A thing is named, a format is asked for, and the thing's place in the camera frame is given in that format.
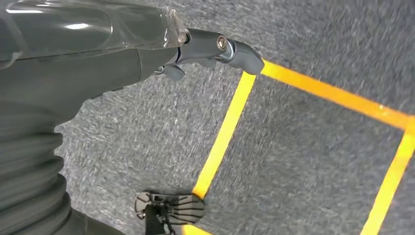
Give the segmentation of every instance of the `yellow floor marking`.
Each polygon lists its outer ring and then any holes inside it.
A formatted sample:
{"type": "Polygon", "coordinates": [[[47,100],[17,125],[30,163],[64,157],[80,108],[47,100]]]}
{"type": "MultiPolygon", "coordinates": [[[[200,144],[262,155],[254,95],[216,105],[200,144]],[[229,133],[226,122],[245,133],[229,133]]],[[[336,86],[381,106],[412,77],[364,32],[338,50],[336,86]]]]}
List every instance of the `yellow floor marking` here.
{"type": "MultiPolygon", "coordinates": [[[[210,154],[206,160],[205,166],[200,172],[199,178],[193,193],[200,198],[204,198],[209,190],[210,184],[215,177],[215,174],[219,168],[219,165],[225,155],[229,142],[238,124],[239,117],[242,114],[242,110],[245,107],[245,103],[251,93],[252,86],[254,85],[256,76],[243,73],[235,94],[233,95],[231,104],[226,112],[225,119],[222,126],[219,129],[219,133],[216,137],[215,143],[210,151],[210,154]]],[[[209,235],[209,233],[196,228],[195,226],[188,225],[183,226],[183,234],[185,235],[209,235]]]]}
{"type": "Polygon", "coordinates": [[[348,109],[384,122],[401,130],[408,125],[409,116],[356,94],[333,87],[301,73],[265,61],[262,74],[308,93],[330,100],[348,109]]]}
{"type": "Polygon", "coordinates": [[[199,229],[193,225],[184,225],[183,226],[183,234],[184,235],[212,235],[204,230],[199,229]]]}
{"type": "Polygon", "coordinates": [[[369,213],[368,220],[364,225],[360,235],[378,234],[389,205],[392,202],[399,182],[405,172],[406,166],[411,159],[415,149],[415,117],[411,117],[408,128],[405,131],[401,144],[398,147],[396,155],[392,160],[386,172],[385,178],[380,186],[372,210],[369,213]]]}

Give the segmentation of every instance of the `clear plastic wrap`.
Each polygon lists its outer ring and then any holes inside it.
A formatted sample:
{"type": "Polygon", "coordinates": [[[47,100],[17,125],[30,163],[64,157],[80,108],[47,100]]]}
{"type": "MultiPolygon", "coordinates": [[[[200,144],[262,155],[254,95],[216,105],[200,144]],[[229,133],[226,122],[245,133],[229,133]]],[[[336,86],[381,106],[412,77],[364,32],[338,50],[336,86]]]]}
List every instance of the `clear plastic wrap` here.
{"type": "Polygon", "coordinates": [[[118,0],[0,1],[0,68],[17,59],[126,48],[179,47],[175,10],[118,0]]]}

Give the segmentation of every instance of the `metal screw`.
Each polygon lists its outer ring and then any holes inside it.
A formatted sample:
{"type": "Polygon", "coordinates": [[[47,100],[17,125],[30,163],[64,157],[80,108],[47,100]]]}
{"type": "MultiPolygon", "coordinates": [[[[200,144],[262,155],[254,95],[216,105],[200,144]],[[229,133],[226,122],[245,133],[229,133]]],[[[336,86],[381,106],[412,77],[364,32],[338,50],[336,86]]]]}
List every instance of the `metal screw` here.
{"type": "Polygon", "coordinates": [[[218,49],[221,51],[225,51],[226,47],[228,46],[228,41],[226,40],[225,36],[220,35],[218,37],[218,40],[216,41],[216,45],[218,46],[218,49]]]}

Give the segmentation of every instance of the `yellow line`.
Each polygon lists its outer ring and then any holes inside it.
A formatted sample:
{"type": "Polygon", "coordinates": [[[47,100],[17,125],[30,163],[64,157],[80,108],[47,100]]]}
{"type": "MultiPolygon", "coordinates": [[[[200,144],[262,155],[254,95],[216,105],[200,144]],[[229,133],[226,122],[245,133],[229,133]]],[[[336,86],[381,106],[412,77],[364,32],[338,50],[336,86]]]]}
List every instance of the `yellow line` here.
{"type": "Polygon", "coordinates": [[[271,62],[264,60],[264,63],[265,67],[261,73],[265,76],[325,98],[396,128],[405,130],[408,125],[409,116],[402,112],[390,109],[356,94],[333,87],[271,62]]]}
{"type": "Polygon", "coordinates": [[[184,235],[212,235],[193,225],[183,225],[183,234],[184,235]]]}
{"type": "Polygon", "coordinates": [[[393,196],[398,188],[399,182],[405,172],[415,149],[415,118],[411,117],[408,128],[405,131],[402,141],[398,147],[396,155],[386,172],[385,179],[380,186],[379,192],[376,196],[372,210],[369,213],[368,220],[364,225],[360,235],[376,235],[378,234],[389,205],[392,202],[393,196]]]}
{"type": "Polygon", "coordinates": [[[215,177],[216,171],[222,161],[225,151],[231,141],[233,132],[244,109],[245,103],[254,85],[255,76],[243,73],[235,94],[233,95],[229,109],[225,115],[222,126],[216,137],[215,143],[210,151],[210,154],[206,160],[205,166],[199,175],[196,186],[193,189],[193,193],[200,198],[204,198],[208,192],[210,183],[215,177]]]}

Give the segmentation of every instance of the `gray carpet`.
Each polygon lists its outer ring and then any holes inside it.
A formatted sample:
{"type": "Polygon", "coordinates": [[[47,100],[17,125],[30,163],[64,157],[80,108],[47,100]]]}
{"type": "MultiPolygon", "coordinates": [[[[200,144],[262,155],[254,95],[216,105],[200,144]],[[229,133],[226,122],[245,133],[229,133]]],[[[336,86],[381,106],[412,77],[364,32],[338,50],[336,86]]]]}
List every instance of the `gray carpet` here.
{"type": "MultiPolygon", "coordinates": [[[[186,25],[221,31],[263,57],[415,114],[415,4],[406,0],[158,0],[186,25]]],[[[128,235],[144,189],[189,192],[241,71],[184,66],[84,104],[57,128],[72,205],[128,235]]],[[[260,76],[206,197],[215,235],[358,234],[402,131],[260,76]]],[[[380,234],[415,231],[412,160],[380,234]]]]}

